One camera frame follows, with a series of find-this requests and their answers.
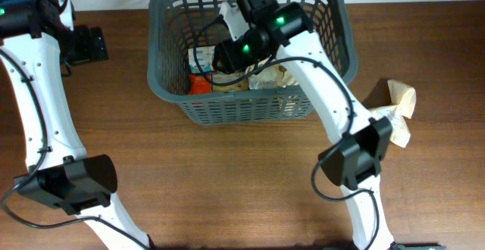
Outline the tissue pack multipack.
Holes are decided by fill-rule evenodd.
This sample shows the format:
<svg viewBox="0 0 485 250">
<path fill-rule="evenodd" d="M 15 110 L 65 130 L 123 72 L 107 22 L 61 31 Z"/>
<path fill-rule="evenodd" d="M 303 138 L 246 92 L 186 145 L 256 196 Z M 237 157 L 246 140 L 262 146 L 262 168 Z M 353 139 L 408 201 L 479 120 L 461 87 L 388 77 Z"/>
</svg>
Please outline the tissue pack multipack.
<svg viewBox="0 0 485 250">
<path fill-rule="evenodd" d="M 214 57 L 214 46 L 198 47 L 196 49 L 196 58 L 193 54 L 193 48 L 187 50 L 188 63 L 191 73 L 200 74 L 200 70 L 196 65 L 196 59 L 199 62 L 199 66 L 203 73 L 211 73 L 214 69 L 212 67 L 212 61 Z"/>
</svg>

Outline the brown paper bag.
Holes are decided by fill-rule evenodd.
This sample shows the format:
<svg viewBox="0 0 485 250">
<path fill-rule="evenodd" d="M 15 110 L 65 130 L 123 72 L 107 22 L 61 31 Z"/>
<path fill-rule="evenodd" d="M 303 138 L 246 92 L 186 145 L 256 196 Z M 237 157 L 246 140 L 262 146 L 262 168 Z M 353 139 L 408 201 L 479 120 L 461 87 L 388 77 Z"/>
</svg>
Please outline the brown paper bag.
<svg viewBox="0 0 485 250">
<path fill-rule="evenodd" d="M 262 72 L 249 77 L 249 88 L 252 90 L 286 88 L 287 86 L 298 85 L 296 78 L 280 64 L 267 67 Z"/>
</svg>

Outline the cream paper bag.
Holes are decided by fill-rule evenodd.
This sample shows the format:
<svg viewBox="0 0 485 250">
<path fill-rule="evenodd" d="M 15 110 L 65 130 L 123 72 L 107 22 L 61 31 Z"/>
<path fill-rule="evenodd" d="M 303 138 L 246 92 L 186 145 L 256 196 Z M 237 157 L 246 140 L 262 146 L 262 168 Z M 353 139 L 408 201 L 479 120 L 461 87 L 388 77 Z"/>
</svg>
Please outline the cream paper bag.
<svg viewBox="0 0 485 250">
<path fill-rule="evenodd" d="M 370 112 L 376 120 L 382 117 L 388 118 L 393 128 L 390 141 L 401 148 L 405 148 L 411 138 L 405 119 L 411 119 L 415 111 L 416 90 L 414 87 L 398 80 L 388 80 L 387 84 L 390 91 L 391 105 L 371 108 Z"/>
</svg>

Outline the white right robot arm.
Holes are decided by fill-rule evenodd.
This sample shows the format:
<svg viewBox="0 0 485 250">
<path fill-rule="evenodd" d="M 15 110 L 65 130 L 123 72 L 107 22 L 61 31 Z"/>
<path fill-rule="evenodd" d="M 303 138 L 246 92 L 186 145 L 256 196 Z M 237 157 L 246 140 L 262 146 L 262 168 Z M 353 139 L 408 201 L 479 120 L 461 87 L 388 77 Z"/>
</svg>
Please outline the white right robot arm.
<svg viewBox="0 0 485 250">
<path fill-rule="evenodd" d="M 357 248 L 392 248 L 380 200 L 380 162 L 390 143 L 391 123 L 374 118 L 349 91 L 302 6 L 282 6 L 276 0 L 236 0 L 236 6 L 224 2 L 216 21 L 231 37 L 216 45 L 214 69 L 252 74 L 282 64 L 294 76 L 332 143 L 319 154 L 312 172 L 322 170 L 341 189 Z"/>
</svg>

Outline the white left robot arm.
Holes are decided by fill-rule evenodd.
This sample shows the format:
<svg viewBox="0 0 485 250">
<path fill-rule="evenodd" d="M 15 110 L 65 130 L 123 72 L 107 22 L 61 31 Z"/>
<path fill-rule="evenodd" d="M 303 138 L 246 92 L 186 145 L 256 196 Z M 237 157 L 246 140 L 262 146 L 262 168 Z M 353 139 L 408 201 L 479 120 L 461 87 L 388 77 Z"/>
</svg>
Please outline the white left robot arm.
<svg viewBox="0 0 485 250">
<path fill-rule="evenodd" d="M 27 173 L 13 192 L 87 223 L 110 249 L 151 249 L 117 195 L 107 155 L 88 156 L 75 130 L 62 80 L 87 53 L 105 59 L 101 36 L 74 27 L 71 0 L 1 0 L 1 60 L 26 138 Z"/>
</svg>

